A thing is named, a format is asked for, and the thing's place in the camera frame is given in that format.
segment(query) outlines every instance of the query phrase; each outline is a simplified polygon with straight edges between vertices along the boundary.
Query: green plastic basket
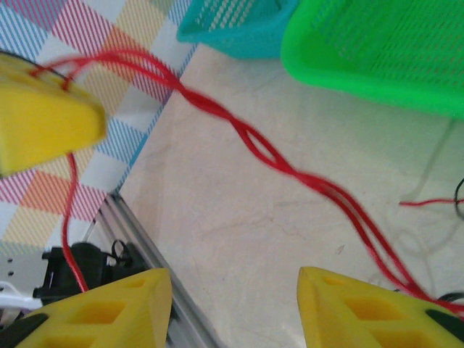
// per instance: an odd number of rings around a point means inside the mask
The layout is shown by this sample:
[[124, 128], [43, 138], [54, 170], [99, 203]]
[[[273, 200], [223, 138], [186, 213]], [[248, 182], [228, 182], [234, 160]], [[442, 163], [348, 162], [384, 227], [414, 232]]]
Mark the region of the green plastic basket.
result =
[[302, 0], [282, 60], [311, 85], [464, 118], [464, 0]]

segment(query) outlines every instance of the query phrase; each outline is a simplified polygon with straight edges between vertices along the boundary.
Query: checkered fabric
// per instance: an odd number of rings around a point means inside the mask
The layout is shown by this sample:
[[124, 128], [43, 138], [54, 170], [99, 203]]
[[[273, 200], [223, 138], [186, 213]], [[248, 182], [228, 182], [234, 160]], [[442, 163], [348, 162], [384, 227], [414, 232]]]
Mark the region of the checkered fabric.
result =
[[[112, 47], [150, 51], [181, 75], [195, 47], [175, 39], [190, 0], [1, 0], [0, 48], [39, 64]], [[100, 98], [108, 137], [76, 153], [80, 183], [70, 241], [89, 228], [107, 192], [118, 189], [170, 96], [138, 73], [95, 65], [78, 78]], [[0, 181], [0, 255], [59, 244], [67, 160], [58, 158]]]

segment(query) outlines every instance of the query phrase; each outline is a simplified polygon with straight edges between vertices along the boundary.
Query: yellow 3d-printed part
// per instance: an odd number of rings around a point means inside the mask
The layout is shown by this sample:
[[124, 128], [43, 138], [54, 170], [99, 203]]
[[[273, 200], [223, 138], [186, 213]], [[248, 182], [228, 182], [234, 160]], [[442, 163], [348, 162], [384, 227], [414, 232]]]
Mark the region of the yellow 3d-printed part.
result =
[[168, 271], [148, 270], [32, 312], [49, 318], [17, 348], [164, 348], [171, 299]]
[[0, 176], [90, 146], [105, 136], [105, 113], [90, 94], [62, 77], [45, 72], [33, 78], [35, 65], [0, 53]]
[[446, 309], [320, 268], [301, 268], [298, 306], [308, 348], [464, 347], [426, 314]]

